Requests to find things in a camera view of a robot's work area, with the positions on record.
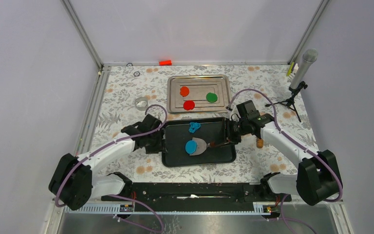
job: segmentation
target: red disc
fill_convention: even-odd
[[[190,93],[190,90],[187,87],[183,86],[183,87],[180,88],[180,95],[181,96],[185,97],[189,93]]]
[[[195,106],[194,101],[185,101],[183,105],[184,110],[186,111],[194,109],[194,106]]]

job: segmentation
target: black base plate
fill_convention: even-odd
[[[249,183],[133,183],[131,192],[157,212],[235,212],[254,211],[256,201],[276,201],[259,196],[256,192],[259,189],[259,185]],[[177,198],[191,195],[201,198]],[[110,196],[103,196],[101,200],[121,201]],[[134,211],[148,210],[135,206]]]

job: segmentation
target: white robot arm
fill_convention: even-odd
[[[128,136],[129,135],[126,133],[120,133],[113,141],[116,142],[118,139]],[[134,151],[134,147],[135,141],[133,141],[132,139],[122,140],[107,147],[106,149],[96,154],[94,157],[90,157],[88,160],[82,163],[83,166],[89,166],[92,171],[93,187],[90,199],[109,194],[119,194],[122,191],[125,185],[122,178],[115,174],[98,176],[98,173],[101,171],[101,169],[105,168],[118,158],[128,156],[132,151]],[[78,155],[78,161],[89,157],[91,153],[92,152],[89,151]]]
[[[229,123],[230,142],[237,144],[243,135],[256,135],[277,148],[298,169],[297,175],[265,175],[261,184],[268,193],[299,195],[307,204],[316,205],[339,192],[339,185],[342,186],[342,183],[336,157],[332,152],[311,149],[288,132],[279,131],[274,118],[269,114],[261,116],[252,101],[237,105],[237,110],[240,119]]]

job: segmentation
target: table surface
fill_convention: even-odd
[[[112,67],[107,88],[101,104],[91,149],[111,141],[120,130],[137,121],[142,121],[144,111],[134,106],[137,97],[145,96],[149,105],[167,106],[167,81],[171,76],[181,75],[226,75],[230,81],[232,95],[245,88],[262,91],[273,101],[290,97],[288,87],[291,79],[286,77],[288,65],[263,66],[133,66]],[[253,100],[260,113],[273,115],[272,107],[265,107],[267,101],[251,91],[241,93],[234,104]],[[277,105],[279,124],[289,133],[309,146],[317,147],[316,140],[300,95],[295,105],[302,120],[282,105]],[[152,108],[150,114],[164,119],[159,108]],[[224,113],[181,114],[168,116],[168,120],[222,117]],[[236,145],[237,158],[232,163],[210,164],[188,167],[165,167],[161,154],[147,155],[144,149],[132,152],[128,157],[117,159],[100,173],[121,172],[133,182],[259,182],[269,172],[295,174],[295,166],[276,148],[264,143],[256,148],[256,137],[246,135]]]

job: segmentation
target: blue disc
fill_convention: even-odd
[[[187,154],[190,155],[190,154],[196,152],[196,150],[197,150],[197,143],[194,140],[187,141],[187,143],[186,143]]]

